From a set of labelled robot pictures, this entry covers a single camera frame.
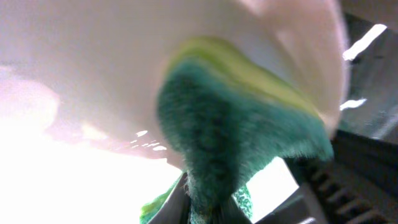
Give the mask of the green yellow sponge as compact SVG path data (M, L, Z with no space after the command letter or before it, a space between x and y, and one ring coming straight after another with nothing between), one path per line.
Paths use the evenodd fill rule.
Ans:
M215 37L194 37L175 50L156 113L184 161L190 223L214 223L215 207L230 196L249 218L239 196L277 157L334 155L324 122L302 92Z

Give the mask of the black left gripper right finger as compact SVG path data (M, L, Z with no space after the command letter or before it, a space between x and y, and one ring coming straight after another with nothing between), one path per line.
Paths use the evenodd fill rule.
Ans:
M251 221L230 196L215 207L214 224L251 224Z

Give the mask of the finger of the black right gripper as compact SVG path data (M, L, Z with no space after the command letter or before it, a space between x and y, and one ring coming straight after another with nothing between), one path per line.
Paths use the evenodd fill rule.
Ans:
M346 131L335 158L286 159L298 189L259 223L397 223L397 145Z

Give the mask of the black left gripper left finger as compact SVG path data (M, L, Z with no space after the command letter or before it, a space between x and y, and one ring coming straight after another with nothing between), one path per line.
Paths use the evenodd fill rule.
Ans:
M187 173L184 172L160 210L148 224L189 224L190 197L187 193Z

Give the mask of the white plate front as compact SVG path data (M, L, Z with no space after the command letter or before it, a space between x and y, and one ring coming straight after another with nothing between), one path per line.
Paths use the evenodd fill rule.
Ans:
M185 172L156 105L194 37L294 86L334 135L348 88L338 1L2 1L1 222L149 222Z

